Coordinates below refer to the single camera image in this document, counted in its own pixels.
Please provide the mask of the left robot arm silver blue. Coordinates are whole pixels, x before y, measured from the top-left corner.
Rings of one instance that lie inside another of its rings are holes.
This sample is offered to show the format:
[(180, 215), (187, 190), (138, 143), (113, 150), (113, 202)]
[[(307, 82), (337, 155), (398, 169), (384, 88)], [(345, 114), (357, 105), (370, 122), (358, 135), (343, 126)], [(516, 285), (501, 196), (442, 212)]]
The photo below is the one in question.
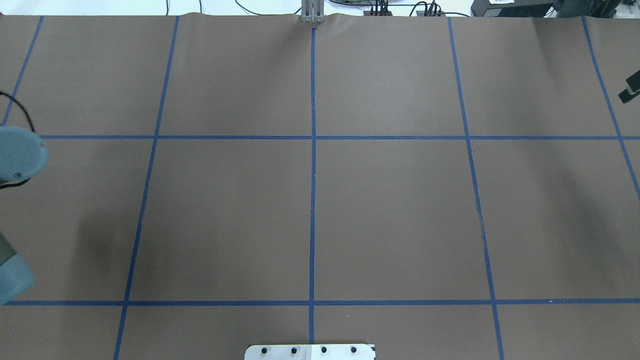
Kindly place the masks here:
[[(1, 126), (1, 189), (20, 187), (45, 169), (50, 157), (43, 139), (32, 130)], [(25, 258), (4, 234), (0, 235), (0, 303), (2, 306), (20, 296), (35, 283)]]

